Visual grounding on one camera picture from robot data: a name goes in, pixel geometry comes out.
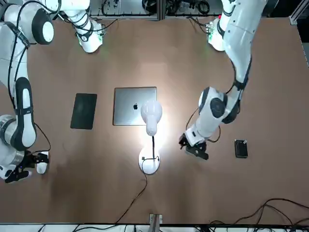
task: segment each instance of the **lamp base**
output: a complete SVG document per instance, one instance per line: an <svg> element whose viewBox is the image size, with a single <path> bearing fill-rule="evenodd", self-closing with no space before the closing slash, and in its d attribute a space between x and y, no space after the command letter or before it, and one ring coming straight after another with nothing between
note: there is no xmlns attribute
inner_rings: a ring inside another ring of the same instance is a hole
<svg viewBox="0 0 309 232"><path fill-rule="evenodd" d="M141 151L140 151L140 155L139 155L139 165L140 165L140 169L142 172L144 172L145 174L154 174L160 165L160 155L158 151L154 151L154 157L155 159L151 159L153 158L153 150L152 147L144 147Z"/></svg>

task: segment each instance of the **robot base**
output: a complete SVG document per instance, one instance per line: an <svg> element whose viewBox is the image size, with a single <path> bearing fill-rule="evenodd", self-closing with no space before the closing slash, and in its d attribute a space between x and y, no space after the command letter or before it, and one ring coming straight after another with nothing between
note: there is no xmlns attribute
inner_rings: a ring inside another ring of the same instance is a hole
<svg viewBox="0 0 309 232"><path fill-rule="evenodd" d="M219 19L216 18L214 21L210 22L210 26L213 27L213 31L208 35L208 43L213 46L217 51L224 51L223 46L223 38L219 34L217 29L217 24L219 23Z"/></svg>
<svg viewBox="0 0 309 232"><path fill-rule="evenodd" d="M93 53L98 49L98 47L103 45L103 38L105 35L105 29L101 30L102 24L92 19L90 21L93 24L94 32L92 32L92 34L89 36L88 41L85 41L83 36L81 36L80 38L79 35L77 35L80 46L82 46L83 50L87 53Z"/></svg>
<svg viewBox="0 0 309 232"><path fill-rule="evenodd" d="M152 159L153 158L152 147L144 147L140 151L139 165L141 171L144 172L145 174L148 175L154 174L158 170L161 158L159 152L156 150L154 151L154 157L156 157L156 159Z"/></svg>

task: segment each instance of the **small black device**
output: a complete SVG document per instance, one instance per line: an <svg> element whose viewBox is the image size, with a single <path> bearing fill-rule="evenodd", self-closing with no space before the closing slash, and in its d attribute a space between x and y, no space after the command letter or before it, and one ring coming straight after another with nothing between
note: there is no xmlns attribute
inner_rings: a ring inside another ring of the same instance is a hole
<svg viewBox="0 0 309 232"><path fill-rule="evenodd" d="M247 140L235 140L235 155L237 158L247 158Z"/></svg>

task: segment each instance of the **metal frame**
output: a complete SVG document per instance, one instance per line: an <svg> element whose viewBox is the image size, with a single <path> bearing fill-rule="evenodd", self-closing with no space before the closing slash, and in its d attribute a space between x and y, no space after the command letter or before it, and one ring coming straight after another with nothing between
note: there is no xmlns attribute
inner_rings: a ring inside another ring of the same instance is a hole
<svg viewBox="0 0 309 232"><path fill-rule="evenodd" d="M291 25L297 25L297 19L302 15L302 13L309 6L309 0L302 0L301 3L296 7L293 13L290 15Z"/></svg>

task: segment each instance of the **power cord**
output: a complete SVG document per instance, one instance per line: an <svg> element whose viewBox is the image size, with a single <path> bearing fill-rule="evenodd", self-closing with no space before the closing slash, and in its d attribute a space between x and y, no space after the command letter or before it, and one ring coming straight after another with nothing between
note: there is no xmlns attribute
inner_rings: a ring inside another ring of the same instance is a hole
<svg viewBox="0 0 309 232"><path fill-rule="evenodd" d="M291 201L291 200L289 200L289 199L285 199L285 198L271 198L271 199L268 199L267 201L265 201L253 214L251 214L251 215L249 215L249 216L245 216L245 217L239 218L239 219L236 220L232 225L235 225L235 224L239 223L239 222L242 221L242 220L252 218L252 217L254 217L255 215L257 215L257 214L260 212L260 215L259 215L259 217L258 217L258 220L257 220L256 224L252 225L252 226L256 226L256 227L257 227L257 226L259 225L261 219L262 219L263 212L264 212L264 208L265 208L265 207L268 207L268 208L274 209L276 212L280 213L281 215L283 215L285 218L288 219L288 221L290 222L291 225L290 225L290 226L287 226L286 229L290 229L291 232L292 232L292 231L295 231L298 227L301 227L301 228L303 228L304 230L309 231L309 230L308 230L308 226L302 226L302 225L300 225L300 223L302 223L302 222L309 221L309 217L303 218L303 219L297 221L296 223L292 223L292 220L291 220L286 214L284 214L281 210L279 210L279 209L277 209L276 207L274 207L274 206L268 204L269 202L272 202L272 201L284 201L284 202L289 202L289 203L295 204L295 205L297 205L297 206L299 206L299 207L302 207L302 208L305 208L305 209L309 210L309 207L308 207L308 206L305 206L305 205L303 205L303 204L300 204L300 203ZM219 222L221 225L229 225L229 224L226 224L226 223L224 223L224 222L222 222L222 221L219 221L219 220L212 221L212 222L210 222L210 224L213 224L213 223L215 223L215 222ZM255 229L253 230L253 232L257 232L258 230L260 230L260 228L255 228Z"/></svg>
<svg viewBox="0 0 309 232"><path fill-rule="evenodd" d="M203 30L203 27L206 28L206 25L203 23L200 23L198 18L194 19L192 16L187 17L189 20L192 20L193 22L195 22L196 24L198 24L199 28L201 29L201 31L205 34L207 34L207 32L205 30Z"/></svg>
<svg viewBox="0 0 309 232"><path fill-rule="evenodd" d="M113 225L113 226L109 226L107 228L99 228L99 227L88 226L88 227L83 227L83 228L77 229L80 225L81 224L77 225L77 227L72 232L78 232L78 231L82 231L82 230L86 230L86 229L94 229L94 230L104 231L104 230L108 230L108 229L116 227L116 226L120 226L120 225Z"/></svg>
<svg viewBox="0 0 309 232"><path fill-rule="evenodd" d="M155 159L159 159L159 157L155 157L155 158L147 158L147 159L144 159L143 162L141 163L141 170L145 176L145 179L146 179L146 184L144 186L144 188L136 195L136 197L133 199L133 201L131 202L131 204L129 205L129 207L126 209L126 211L121 215L121 217L114 223L114 224L117 224L125 215L126 213L129 211L129 209L131 208L131 206L133 205L133 203L143 194L143 192L145 191L147 185L148 185L148 179L147 179L147 176L144 172L144 169L143 169L143 164L146 160L155 160ZM110 227L107 227L107 228L104 228L104 229L101 229L101 228L97 228L97 227L84 227L84 228L80 228L80 229L77 229L77 227L72 231L72 232L78 232L78 231L81 231L81 230L84 230L84 229L96 229L96 230L100 230L100 231L103 231L103 230L107 230L107 229L110 229L110 228L113 228L113 227L116 227L118 225L113 225L113 226L110 226Z"/></svg>
<svg viewBox="0 0 309 232"><path fill-rule="evenodd" d="M44 135L45 139L47 140L48 144L49 144L49 148L47 150L37 150L37 151L34 151L34 152L31 152L31 154L36 154L36 153L40 153L40 152L44 152L44 151L50 151L52 149L52 145L47 137L47 135L43 132L43 130L39 127L38 124L34 123L36 125L37 128L39 128L39 130L41 131L41 133Z"/></svg>
<svg viewBox="0 0 309 232"><path fill-rule="evenodd" d="M41 232L45 226L46 225L43 225L41 228L39 228L38 232Z"/></svg>
<svg viewBox="0 0 309 232"><path fill-rule="evenodd" d="M199 24L199 28L201 29L202 32L204 32L205 34L207 34L207 32L205 30L203 30L202 26Z"/></svg>

